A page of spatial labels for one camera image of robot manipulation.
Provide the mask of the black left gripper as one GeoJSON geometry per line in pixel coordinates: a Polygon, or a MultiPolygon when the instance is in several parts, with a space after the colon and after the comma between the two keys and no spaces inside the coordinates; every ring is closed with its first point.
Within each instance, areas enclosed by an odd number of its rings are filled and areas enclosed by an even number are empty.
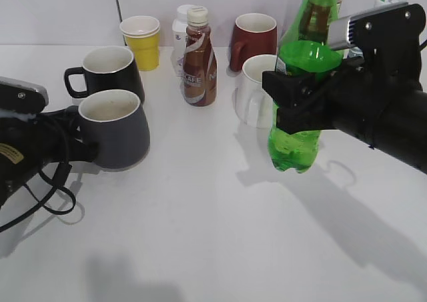
{"type": "Polygon", "coordinates": [[[2,205],[49,163],[95,161],[98,145],[83,140],[79,121],[76,105],[26,121],[1,119],[2,205]]]}

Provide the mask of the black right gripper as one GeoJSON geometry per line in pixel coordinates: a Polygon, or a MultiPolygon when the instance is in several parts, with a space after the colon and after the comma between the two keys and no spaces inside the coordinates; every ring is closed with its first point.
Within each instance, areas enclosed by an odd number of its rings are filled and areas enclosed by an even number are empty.
{"type": "Polygon", "coordinates": [[[426,172],[426,93],[419,63],[387,70],[382,62],[345,59],[320,84],[315,73],[264,71],[262,89],[279,106],[276,127],[287,134],[337,129],[426,172]]]}

